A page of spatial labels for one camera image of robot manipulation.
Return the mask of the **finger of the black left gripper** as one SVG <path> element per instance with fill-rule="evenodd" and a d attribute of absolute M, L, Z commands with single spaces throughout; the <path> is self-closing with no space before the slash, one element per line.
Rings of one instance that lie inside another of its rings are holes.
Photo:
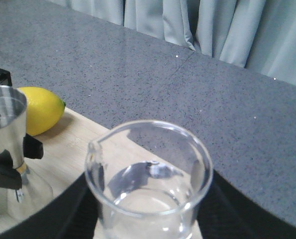
<path fill-rule="evenodd" d="M 20 189 L 22 179 L 20 173 L 13 169 L 13 160 L 8 150 L 0 153 L 0 188 Z"/>

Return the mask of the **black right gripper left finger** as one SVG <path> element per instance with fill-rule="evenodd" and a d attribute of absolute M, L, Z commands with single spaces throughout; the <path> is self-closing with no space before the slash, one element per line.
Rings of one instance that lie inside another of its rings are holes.
<path fill-rule="evenodd" d="M 38 213 L 0 234 L 0 239 L 92 239 L 98 201 L 82 174 Z"/>

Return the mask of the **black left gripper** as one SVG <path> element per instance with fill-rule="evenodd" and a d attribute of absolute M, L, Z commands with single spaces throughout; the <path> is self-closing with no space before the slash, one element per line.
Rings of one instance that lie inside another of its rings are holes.
<path fill-rule="evenodd" d="M 0 68 L 0 85 L 12 87 L 11 73 Z M 23 139 L 23 155 L 30 159 L 42 159 L 43 143 L 26 134 Z"/>

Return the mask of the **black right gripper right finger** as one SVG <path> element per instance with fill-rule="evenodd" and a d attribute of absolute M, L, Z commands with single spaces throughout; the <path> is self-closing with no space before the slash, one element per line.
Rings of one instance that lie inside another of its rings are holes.
<path fill-rule="evenodd" d="M 296 239 L 296 227 L 258 206 L 216 171 L 197 222 L 204 239 Z"/>

